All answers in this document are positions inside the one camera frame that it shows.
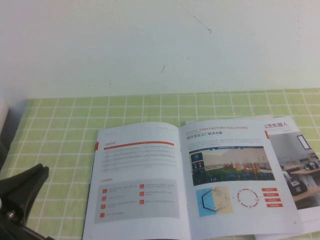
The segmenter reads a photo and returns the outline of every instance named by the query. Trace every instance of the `open brochure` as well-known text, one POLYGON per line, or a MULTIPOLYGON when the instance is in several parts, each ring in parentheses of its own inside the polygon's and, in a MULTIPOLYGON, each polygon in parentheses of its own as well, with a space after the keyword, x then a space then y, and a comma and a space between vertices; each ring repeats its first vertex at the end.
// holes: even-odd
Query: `open brochure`
MULTIPOLYGON (((291 117, 264 120, 264 128, 300 214, 303 234, 320 231, 319 158, 291 117)), ((296 235, 298 234, 255 237, 259 240, 278 240, 296 235)))
POLYGON ((83 239, 301 233, 261 120, 100 130, 83 239))

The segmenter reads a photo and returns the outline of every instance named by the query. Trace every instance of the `black clamp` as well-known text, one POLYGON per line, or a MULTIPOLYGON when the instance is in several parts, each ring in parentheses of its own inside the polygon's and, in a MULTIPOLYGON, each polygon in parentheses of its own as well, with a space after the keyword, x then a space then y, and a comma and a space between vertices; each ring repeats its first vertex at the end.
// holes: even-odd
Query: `black clamp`
POLYGON ((48 176, 49 168, 38 164, 0 180, 1 240, 53 240, 26 227, 34 201, 48 176))

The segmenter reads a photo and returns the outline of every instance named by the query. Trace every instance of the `green grid mat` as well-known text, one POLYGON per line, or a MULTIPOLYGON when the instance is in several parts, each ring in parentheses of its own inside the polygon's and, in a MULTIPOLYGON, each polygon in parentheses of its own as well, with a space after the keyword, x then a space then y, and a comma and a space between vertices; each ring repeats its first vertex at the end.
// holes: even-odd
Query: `green grid mat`
MULTIPOLYGON (((37 163, 48 166, 27 226, 55 240, 81 239, 93 150, 99 129, 148 121, 186 121, 273 114, 292 116, 320 153, 320 89, 30 99, 0 178, 37 163)), ((223 239, 252 239, 253 236, 223 239)), ((296 239, 319 239, 320 232, 296 239)))

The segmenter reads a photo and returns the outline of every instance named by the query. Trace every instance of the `booklet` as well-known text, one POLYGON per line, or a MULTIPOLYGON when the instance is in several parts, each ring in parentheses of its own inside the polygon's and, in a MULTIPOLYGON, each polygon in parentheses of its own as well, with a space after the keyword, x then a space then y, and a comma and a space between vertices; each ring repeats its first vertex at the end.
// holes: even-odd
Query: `booklet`
POLYGON ((303 231, 261 120, 98 132, 83 239, 201 240, 303 231))
MULTIPOLYGON (((283 176, 301 217, 303 234, 320 231, 320 162, 291 117, 264 120, 283 176)), ((258 240, 278 240, 300 234, 256 235, 258 240)))

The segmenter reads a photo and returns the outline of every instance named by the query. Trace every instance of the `white wall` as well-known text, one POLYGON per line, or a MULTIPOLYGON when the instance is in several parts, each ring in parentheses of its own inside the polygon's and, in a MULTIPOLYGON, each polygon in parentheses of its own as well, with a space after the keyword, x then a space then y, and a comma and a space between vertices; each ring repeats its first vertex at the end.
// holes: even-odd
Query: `white wall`
POLYGON ((319 0, 3 0, 0 95, 320 87, 319 12, 319 0))

